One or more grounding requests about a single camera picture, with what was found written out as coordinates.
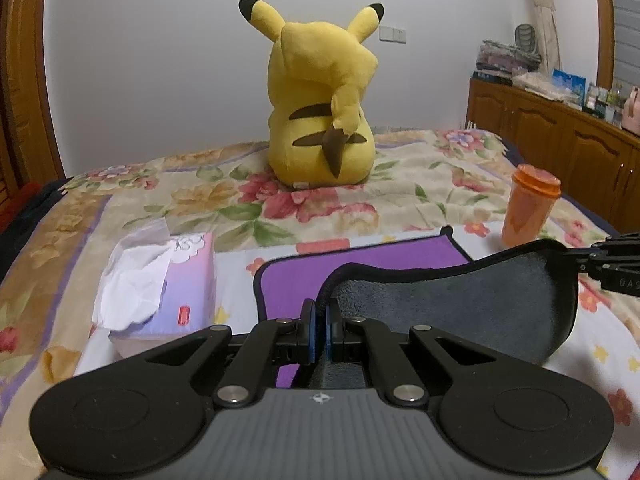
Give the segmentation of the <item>purple grey microfiber towel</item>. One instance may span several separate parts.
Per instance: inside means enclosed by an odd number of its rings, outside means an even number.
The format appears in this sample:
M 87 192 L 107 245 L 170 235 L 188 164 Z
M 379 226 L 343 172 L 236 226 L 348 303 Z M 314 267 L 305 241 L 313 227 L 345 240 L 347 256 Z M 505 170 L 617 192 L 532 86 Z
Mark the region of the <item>purple grey microfiber towel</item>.
M 578 278 L 555 240 L 474 260 L 446 226 L 413 240 L 271 260 L 254 276 L 254 295 L 261 320 L 296 318 L 312 299 L 323 323 L 335 302 L 342 315 L 374 318 L 395 333 L 427 324 L 541 365 L 573 328 Z

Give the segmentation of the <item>white fruit print cloth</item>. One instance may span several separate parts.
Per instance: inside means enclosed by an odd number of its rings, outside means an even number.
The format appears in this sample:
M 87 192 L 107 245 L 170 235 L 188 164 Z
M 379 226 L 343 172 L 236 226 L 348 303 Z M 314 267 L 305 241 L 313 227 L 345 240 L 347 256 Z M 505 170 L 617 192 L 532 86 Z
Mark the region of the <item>white fruit print cloth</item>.
M 502 247 L 498 222 L 454 226 L 452 230 L 474 260 L 498 252 Z M 235 333 L 242 334 L 257 323 L 254 276 L 271 260 L 369 244 L 390 244 L 438 233 L 408 228 L 390 236 L 340 235 L 330 240 L 233 252 L 215 248 L 213 238 L 216 289 L 212 324 L 227 324 Z M 615 430 L 598 469 L 609 479 L 635 479 L 639 475 L 639 348 L 630 331 L 612 312 L 612 304 L 603 292 L 581 282 L 573 331 L 546 365 L 550 370 L 593 386 L 608 399 L 615 417 Z M 82 374 L 119 358 L 108 340 L 107 331 L 95 327 L 76 370 Z

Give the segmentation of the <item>brown wooden sideboard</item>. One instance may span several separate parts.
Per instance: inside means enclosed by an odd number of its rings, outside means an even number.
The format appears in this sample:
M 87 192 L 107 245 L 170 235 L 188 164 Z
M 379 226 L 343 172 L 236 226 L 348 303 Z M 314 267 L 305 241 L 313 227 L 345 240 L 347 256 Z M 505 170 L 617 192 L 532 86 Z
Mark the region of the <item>brown wooden sideboard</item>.
M 639 229 L 639 137 L 563 103 L 470 80 L 466 121 L 491 131 L 524 162 L 558 177 L 574 202 L 621 233 Z

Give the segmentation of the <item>orange plastic cup with lid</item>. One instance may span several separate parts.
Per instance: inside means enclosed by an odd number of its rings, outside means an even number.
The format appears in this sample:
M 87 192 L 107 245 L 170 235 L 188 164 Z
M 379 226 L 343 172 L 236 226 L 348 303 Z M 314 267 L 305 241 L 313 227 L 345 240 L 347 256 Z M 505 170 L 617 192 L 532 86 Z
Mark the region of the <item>orange plastic cup with lid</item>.
M 519 164 L 512 174 L 512 190 L 501 239 L 506 247 L 536 240 L 552 207 L 561 196 L 561 181 L 550 172 Z

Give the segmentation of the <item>purple tissue box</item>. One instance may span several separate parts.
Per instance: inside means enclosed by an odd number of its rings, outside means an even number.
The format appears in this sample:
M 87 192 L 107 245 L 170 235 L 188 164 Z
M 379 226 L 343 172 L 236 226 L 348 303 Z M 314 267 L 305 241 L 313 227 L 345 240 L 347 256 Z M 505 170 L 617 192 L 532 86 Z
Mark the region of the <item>purple tissue box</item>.
M 92 322 L 121 358 L 212 324 L 213 235 L 172 235 L 155 220 L 124 236 L 99 280 Z

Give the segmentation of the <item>pink bottle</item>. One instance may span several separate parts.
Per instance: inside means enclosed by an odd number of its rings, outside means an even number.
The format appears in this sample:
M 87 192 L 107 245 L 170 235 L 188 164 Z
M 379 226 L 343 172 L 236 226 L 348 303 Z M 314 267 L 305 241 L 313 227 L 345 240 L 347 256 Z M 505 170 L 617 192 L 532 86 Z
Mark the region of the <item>pink bottle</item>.
M 640 136 L 640 90 L 638 87 L 632 88 L 628 99 L 626 99 L 620 126 L 626 131 Z

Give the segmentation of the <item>blue picture card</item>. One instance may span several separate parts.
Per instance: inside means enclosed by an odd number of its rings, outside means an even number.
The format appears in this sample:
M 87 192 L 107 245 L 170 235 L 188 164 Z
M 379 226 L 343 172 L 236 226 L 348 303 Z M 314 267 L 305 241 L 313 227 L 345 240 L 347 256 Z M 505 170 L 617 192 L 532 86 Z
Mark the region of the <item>blue picture card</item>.
M 569 74 L 555 68 L 551 75 L 552 84 L 561 92 L 561 100 L 582 108 L 586 95 L 586 78 Z

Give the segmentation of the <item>floral bed cover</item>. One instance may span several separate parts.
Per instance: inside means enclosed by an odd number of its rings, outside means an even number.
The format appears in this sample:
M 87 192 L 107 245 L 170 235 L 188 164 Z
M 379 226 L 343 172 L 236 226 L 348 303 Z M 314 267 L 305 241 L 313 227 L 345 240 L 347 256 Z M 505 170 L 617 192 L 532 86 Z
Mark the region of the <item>floral bed cover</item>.
M 360 245 L 398 248 L 444 226 L 471 258 L 496 252 L 521 160 L 511 142 L 485 130 L 407 130 L 380 134 L 370 179 L 342 188 L 286 188 L 262 142 L 100 168 L 48 185 L 1 237 L 2 477 L 42 473 L 28 431 L 40 394 L 116 359 L 92 310 L 125 236 L 157 220 L 180 242 L 207 233 L 217 259 L 209 321 L 248 330 L 267 293 L 254 278 L 273 259 L 352 258 Z

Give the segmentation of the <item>stack of folded clothes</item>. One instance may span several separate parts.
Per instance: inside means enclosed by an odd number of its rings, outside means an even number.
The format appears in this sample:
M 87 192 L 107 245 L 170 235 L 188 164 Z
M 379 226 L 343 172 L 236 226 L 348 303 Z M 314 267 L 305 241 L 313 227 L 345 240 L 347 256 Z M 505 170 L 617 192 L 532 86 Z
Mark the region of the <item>stack of folded clothes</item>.
M 472 78 L 510 86 L 515 76 L 538 70 L 541 56 L 512 44 L 484 40 L 478 50 Z

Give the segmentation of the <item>yellow Pikachu plush toy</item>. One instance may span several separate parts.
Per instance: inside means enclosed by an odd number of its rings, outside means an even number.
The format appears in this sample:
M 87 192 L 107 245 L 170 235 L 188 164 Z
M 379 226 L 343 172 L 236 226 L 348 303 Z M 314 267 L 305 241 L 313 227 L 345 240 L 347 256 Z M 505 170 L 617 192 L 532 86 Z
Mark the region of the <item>yellow Pikachu plush toy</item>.
M 262 0 L 240 0 L 239 10 L 272 42 L 268 162 L 278 180 L 296 190 L 367 180 L 375 140 L 362 100 L 378 59 L 363 41 L 378 29 L 384 6 L 365 6 L 345 28 L 285 21 Z

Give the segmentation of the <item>beige tied curtain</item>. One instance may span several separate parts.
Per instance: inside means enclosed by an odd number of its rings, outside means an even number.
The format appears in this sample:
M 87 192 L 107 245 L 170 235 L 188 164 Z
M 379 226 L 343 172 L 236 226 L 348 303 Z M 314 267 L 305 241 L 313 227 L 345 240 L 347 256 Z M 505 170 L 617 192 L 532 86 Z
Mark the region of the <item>beige tied curtain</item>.
M 541 56 L 540 70 L 549 75 L 561 68 L 558 26 L 554 0 L 532 0 L 536 18 L 536 37 Z

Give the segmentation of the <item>white wall switch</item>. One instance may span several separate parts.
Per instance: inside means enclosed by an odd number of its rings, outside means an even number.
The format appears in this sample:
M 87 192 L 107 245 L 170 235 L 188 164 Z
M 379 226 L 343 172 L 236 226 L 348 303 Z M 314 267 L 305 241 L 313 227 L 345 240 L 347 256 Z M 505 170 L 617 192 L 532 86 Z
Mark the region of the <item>white wall switch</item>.
M 378 28 L 378 39 L 382 42 L 393 42 L 394 44 L 406 44 L 407 33 L 405 29 L 392 26 L 380 26 Z

